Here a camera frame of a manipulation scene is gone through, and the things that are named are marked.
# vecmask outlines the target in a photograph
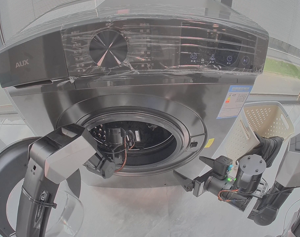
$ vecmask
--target aux logo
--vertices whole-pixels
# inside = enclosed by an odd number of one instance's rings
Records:
[[[27,60],[24,60],[24,61],[20,61],[19,63],[16,62],[16,68],[17,68],[17,67],[25,66],[25,65],[27,65],[27,64],[29,64],[29,63],[28,63],[28,59],[27,59]]]

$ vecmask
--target control panel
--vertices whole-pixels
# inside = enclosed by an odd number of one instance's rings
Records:
[[[62,30],[70,76],[159,69],[258,71],[256,34],[224,24],[126,19]]]

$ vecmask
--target cable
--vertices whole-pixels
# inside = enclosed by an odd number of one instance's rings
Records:
[[[133,140],[133,142],[134,142],[133,145],[128,150],[131,150],[135,146],[135,141]],[[125,150],[125,160],[124,160],[122,166],[119,169],[115,170],[115,172],[121,171],[124,168],[124,166],[126,165],[126,162],[127,162],[126,139],[125,139],[124,145],[125,145],[125,149],[124,149]]]
[[[245,201],[245,199],[222,199],[222,198],[220,197],[220,194],[221,194],[222,192],[237,192],[237,191],[239,191],[239,189],[235,189],[235,190],[221,190],[220,192],[218,192],[218,199],[219,199],[220,201],[224,201],[224,202],[233,202],[233,201],[235,201],[235,202],[240,202],[240,201]]]
[[[300,199],[298,199],[296,202],[294,202],[294,203],[290,206],[290,208],[291,208],[294,204],[296,204],[298,201],[300,201]],[[290,210],[290,208],[287,210],[287,212],[286,212],[286,214],[285,214],[283,230],[285,229],[286,216],[287,216],[287,213],[288,213],[288,211]]]
[[[293,189],[296,189],[296,188],[300,188],[300,186],[298,186],[298,187],[293,187],[293,188],[289,188],[289,189],[286,189],[286,190],[283,190],[283,191],[274,192],[274,193],[267,193],[267,195],[275,195],[275,194],[287,192],[287,191],[290,191],[290,190],[293,190]]]
[[[121,171],[124,168],[124,166],[126,165],[126,161],[127,161],[126,138],[124,139],[124,145],[125,145],[125,156],[124,156],[125,160],[124,160],[122,166],[119,169],[115,170],[115,172]]]

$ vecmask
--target qr code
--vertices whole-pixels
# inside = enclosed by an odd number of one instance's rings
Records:
[[[248,93],[238,95],[235,103],[243,103],[246,100],[247,96],[248,96]]]

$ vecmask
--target washing machine door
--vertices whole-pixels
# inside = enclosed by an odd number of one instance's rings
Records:
[[[16,222],[19,222],[18,204],[29,161],[28,148],[38,139],[31,137],[17,141],[0,152],[0,235],[3,237],[15,236]],[[76,236],[84,219],[83,205],[79,200],[80,190],[81,176],[77,170],[60,184],[55,197],[55,209],[50,212],[50,207],[37,207],[31,223],[36,230],[29,237]]]

